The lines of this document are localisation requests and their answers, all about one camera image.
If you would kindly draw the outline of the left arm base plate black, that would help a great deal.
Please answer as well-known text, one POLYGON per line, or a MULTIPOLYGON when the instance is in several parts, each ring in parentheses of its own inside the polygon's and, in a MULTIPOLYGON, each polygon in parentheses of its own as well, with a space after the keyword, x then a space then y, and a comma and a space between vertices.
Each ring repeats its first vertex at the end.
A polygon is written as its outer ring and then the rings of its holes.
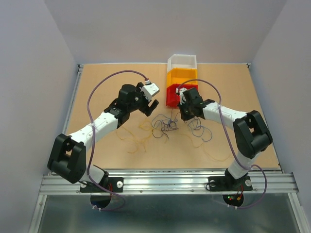
MULTIPOLYGON (((123 192, 123 181, 124 181, 123 177, 105 176, 99 182, 99 185, 114 193, 122 193, 123 192)), ((85 185, 80 184, 81 193, 103 193, 105 192, 104 190, 100 189, 92 182, 84 182, 84 183, 85 185)))

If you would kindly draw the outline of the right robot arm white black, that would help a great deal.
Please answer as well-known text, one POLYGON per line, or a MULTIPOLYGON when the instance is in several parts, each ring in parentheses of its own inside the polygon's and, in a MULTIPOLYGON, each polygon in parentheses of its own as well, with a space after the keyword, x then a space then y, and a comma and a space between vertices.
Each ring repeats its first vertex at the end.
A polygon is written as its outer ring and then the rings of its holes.
POLYGON ((252 190, 248 172, 256 167, 257 157, 273 142, 270 131, 260 112, 242 112, 222 106, 214 100, 203 100, 196 88, 176 89, 179 96, 181 119, 188 121, 194 117, 217 122, 234 132, 237 149, 232 149, 234 161, 223 176, 211 177, 207 183, 209 191, 236 191, 239 187, 252 190))

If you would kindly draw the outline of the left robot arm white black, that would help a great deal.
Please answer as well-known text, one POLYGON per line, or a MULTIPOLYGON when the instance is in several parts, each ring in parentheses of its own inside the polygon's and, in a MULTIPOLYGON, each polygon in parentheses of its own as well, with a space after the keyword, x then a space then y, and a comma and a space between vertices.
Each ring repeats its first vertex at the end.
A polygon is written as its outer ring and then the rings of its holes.
POLYGON ((104 136, 122 126, 136 110, 150 116, 158 101, 152 98, 159 93, 155 83, 124 84, 118 97, 96 118, 70 135, 56 137, 47 167, 70 183, 90 182, 97 191, 108 187, 108 174, 86 159, 88 151, 94 153, 95 144, 104 136))

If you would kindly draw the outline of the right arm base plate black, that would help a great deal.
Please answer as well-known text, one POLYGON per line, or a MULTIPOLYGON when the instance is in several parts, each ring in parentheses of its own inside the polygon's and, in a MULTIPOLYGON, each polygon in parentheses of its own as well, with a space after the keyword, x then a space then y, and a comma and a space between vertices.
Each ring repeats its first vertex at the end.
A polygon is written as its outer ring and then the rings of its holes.
POLYGON ((237 180, 226 176, 208 177, 208 189, 211 192, 238 191, 241 190, 241 188, 243 188, 244 191, 252 191, 252 183, 247 184, 246 181, 250 181, 249 176, 244 176, 237 180))

